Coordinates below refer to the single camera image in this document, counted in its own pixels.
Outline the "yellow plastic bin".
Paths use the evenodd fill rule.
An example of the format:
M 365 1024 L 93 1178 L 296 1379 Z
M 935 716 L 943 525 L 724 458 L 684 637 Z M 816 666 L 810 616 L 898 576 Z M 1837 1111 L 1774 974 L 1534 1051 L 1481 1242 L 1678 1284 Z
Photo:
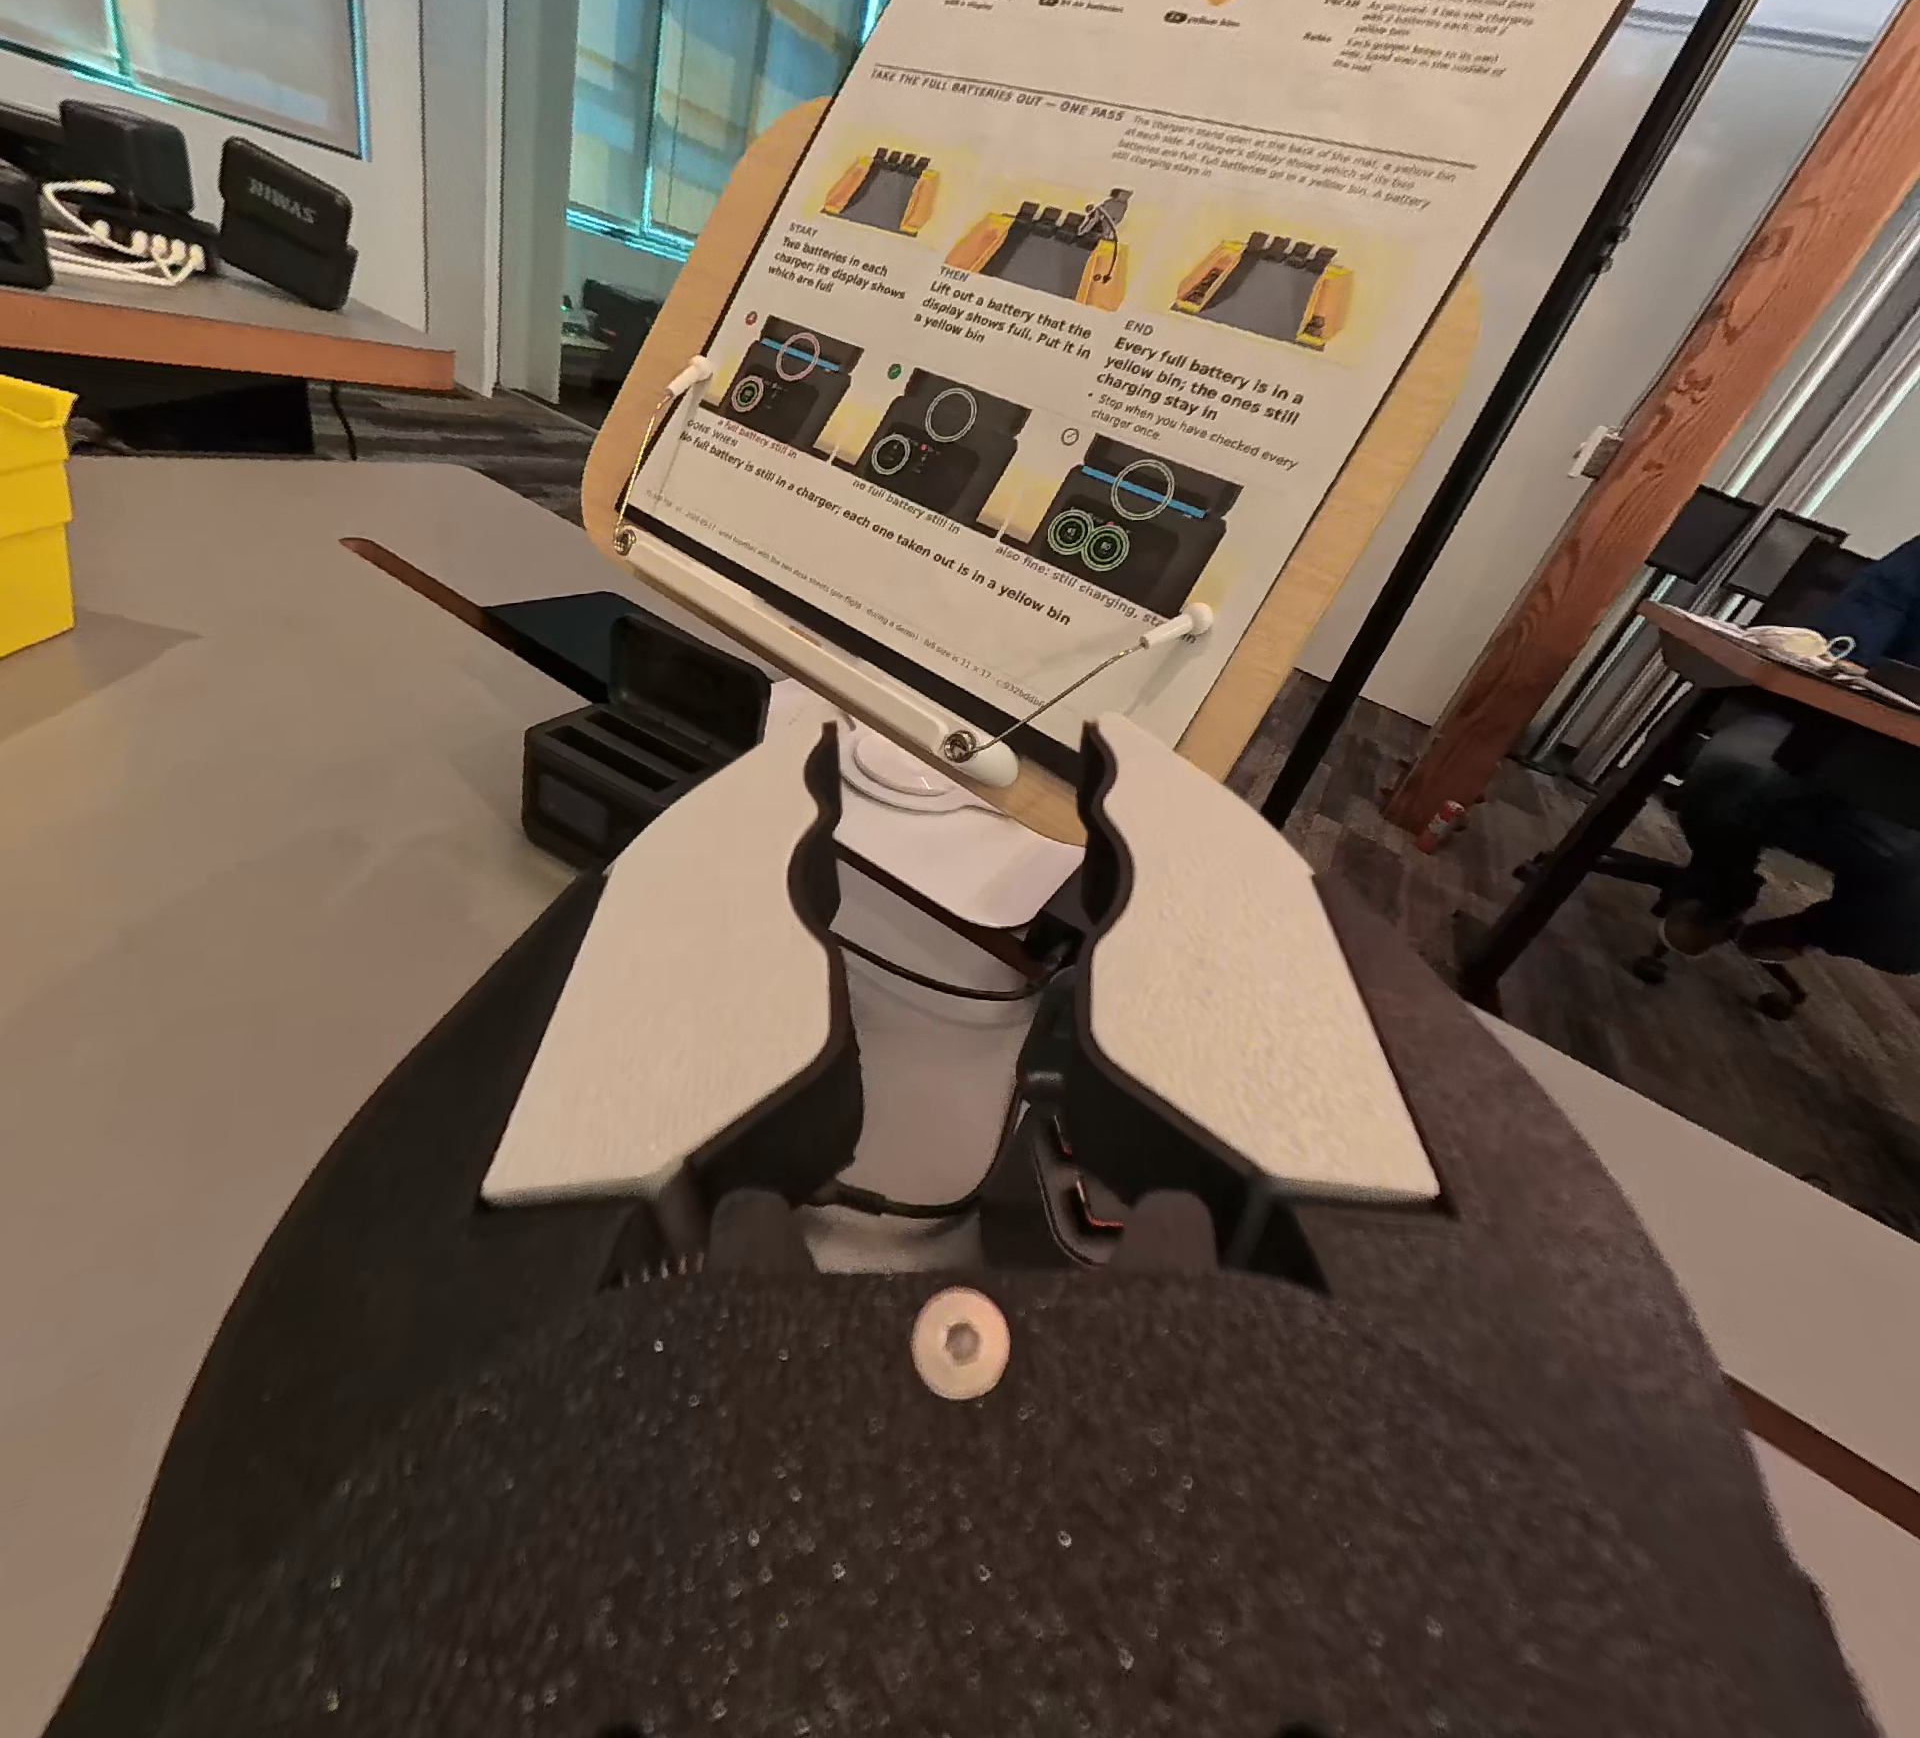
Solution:
M 0 656 L 76 628 L 66 388 L 0 379 Z

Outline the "black computer monitor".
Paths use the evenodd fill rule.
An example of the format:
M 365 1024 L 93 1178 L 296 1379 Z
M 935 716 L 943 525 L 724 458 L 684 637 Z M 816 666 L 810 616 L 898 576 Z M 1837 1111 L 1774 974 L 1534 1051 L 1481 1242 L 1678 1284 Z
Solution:
M 1643 599 L 1808 599 L 1857 574 L 1865 556 L 1847 539 L 1847 525 L 1741 503 L 1722 486 L 1694 486 L 1694 503 L 1666 517 L 1666 534 L 1643 545 Z

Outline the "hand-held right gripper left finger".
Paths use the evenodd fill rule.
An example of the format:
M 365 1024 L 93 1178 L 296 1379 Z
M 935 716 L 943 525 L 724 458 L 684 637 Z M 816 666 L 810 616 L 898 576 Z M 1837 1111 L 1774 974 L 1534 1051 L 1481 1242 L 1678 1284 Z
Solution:
M 841 726 L 792 716 L 607 858 L 481 1195 L 834 1190 L 862 1152 L 834 920 Z

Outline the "brown wooden post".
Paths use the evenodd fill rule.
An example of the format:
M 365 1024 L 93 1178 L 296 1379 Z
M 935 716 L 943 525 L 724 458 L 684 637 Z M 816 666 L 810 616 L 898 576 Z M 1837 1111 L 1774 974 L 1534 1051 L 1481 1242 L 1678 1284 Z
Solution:
M 1604 599 L 1643 545 L 1678 525 L 1722 445 L 1766 398 L 1796 333 L 1837 301 L 1876 237 L 1897 219 L 1920 175 L 1920 0 L 1890 13 L 1851 94 L 1774 188 L 1766 219 L 1722 277 L 1713 301 L 1678 339 L 1654 398 L 1631 415 L 1613 467 L 1581 486 L 1576 517 L 1507 599 L 1499 633 L 1457 684 L 1421 758 L 1381 797 L 1413 839 L 1439 805 L 1472 805 L 1549 690 L 1570 678 Z

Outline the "black metal leg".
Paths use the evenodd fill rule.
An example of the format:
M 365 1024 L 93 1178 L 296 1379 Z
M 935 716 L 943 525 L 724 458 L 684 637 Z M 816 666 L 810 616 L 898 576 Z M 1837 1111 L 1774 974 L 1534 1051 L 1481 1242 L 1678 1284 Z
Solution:
M 1328 749 L 1337 742 L 1365 678 L 1381 668 L 1388 637 L 1404 633 L 1417 583 L 1434 576 L 1457 517 L 1472 513 L 1481 483 L 1491 470 L 1507 424 L 1520 417 L 1534 388 L 1549 379 L 1570 323 L 1581 313 L 1593 282 L 1604 277 L 1613 241 L 1631 237 L 1654 175 L 1666 171 L 1681 121 L 1699 113 L 1713 72 L 1727 62 L 1741 13 L 1760 0 L 1704 0 L 1694 36 L 1678 42 L 1664 94 L 1643 101 L 1604 188 L 1593 196 L 1581 228 L 1570 237 L 1570 261 L 1553 263 L 1542 313 L 1520 323 L 1491 398 L 1481 400 L 1457 467 L 1439 470 L 1421 517 L 1413 525 L 1372 616 L 1358 628 L 1351 656 L 1333 666 L 1315 707 L 1299 716 L 1270 792 L 1261 792 L 1261 820 L 1285 831 L 1293 797 L 1312 792 Z

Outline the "wooden side table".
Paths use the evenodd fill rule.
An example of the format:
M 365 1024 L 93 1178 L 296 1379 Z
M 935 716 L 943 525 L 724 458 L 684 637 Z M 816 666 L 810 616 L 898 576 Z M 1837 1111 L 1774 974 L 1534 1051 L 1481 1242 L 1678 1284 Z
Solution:
M 1678 668 L 1681 690 L 1636 742 L 1636 758 L 1581 797 L 1581 812 L 1553 843 L 1516 858 L 1516 897 L 1491 920 L 1457 914 L 1457 993 L 1484 1017 L 1499 1017 L 1499 974 L 1570 906 L 1581 874 L 1643 884 L 1666 897 L 1681 858 L 1631 853 L 1623 831 L 1681 773 L 1694 742 L 1704 742 L 1722 690 L 1760 690 L 1794 716 L 1823 716 L 1816 742 L 1865 735 L 1902 758 L 1920 749 L 1910 702 L 1876 690 L 1865 678 L 1847 678 L 1837 666 L 1774 656 L 1752 633 L 1666 613 L 1666 599 L 1636 599 L 1636 616 L 1664 633 L 1664 668 Z

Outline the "wooden work table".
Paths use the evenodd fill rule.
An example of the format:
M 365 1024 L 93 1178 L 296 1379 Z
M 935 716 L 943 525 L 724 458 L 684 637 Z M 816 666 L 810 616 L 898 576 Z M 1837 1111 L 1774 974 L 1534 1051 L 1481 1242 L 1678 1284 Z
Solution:
M 358 388 L 459 388 L 459 351 L 417 324 L 344 301 L 312 313 L 253 277 L 201 277 L 184 286 L 50 282 L 0 286 L 0 351 L 201 368 L 265 379 L 358 379 Z

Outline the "black battery charger case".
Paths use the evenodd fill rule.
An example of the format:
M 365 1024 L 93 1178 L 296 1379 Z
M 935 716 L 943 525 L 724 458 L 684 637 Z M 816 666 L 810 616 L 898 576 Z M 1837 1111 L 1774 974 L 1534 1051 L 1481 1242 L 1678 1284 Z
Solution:
M 524 726 L 520 831 L 607 865 L 664 805 L 769 735 L 769 668 L 650 613 L 607 616 L 607 690 Z

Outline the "wooden instruction board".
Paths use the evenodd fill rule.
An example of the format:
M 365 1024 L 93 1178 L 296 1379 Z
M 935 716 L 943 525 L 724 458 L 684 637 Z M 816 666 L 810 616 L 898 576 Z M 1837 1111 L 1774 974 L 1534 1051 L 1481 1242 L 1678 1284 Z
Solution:
M 618 503 L 1017 758 L 1229 668 L 1631 0 L 893 0 Z

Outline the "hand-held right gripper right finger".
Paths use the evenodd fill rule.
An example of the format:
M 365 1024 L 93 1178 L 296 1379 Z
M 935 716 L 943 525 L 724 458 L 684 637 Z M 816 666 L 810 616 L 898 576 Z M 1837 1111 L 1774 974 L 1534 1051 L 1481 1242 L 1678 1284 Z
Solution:
M 1439 1202 L 1312 858 L 1127 716 L 1085 780 L 1090 1067 L 1280 1195 Z

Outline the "dark flat mat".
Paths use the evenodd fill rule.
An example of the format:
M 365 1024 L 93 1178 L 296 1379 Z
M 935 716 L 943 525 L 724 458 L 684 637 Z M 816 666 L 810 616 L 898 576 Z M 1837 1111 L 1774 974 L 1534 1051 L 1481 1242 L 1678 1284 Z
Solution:
M 577 702 L 618 702 L 618 628 L 650 616 L 628 595 L 531 595 L 531 599 L 481 599 L 481 633 L 520 666 L 545 668 Z

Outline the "white clip bar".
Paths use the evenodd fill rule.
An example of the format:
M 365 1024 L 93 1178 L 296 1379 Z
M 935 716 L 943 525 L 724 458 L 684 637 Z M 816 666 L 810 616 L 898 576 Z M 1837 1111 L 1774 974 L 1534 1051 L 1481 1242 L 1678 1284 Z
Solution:
M 874 726 L 908 758 L 935 759 L 954 787 L 986 792 L 988 805 L 1017 787 L 1017 758 L 988 749 L 972 726 L 916 690 L 908 678 L 816 637 L 810 628 L 779 616 L 739 576 L 692 564 L 684 545 L 657 539 L 650 525 L 618 517 L 607 545 L 675 613 L 711 616 L 810 690 L 841 702 L 844 716 Z

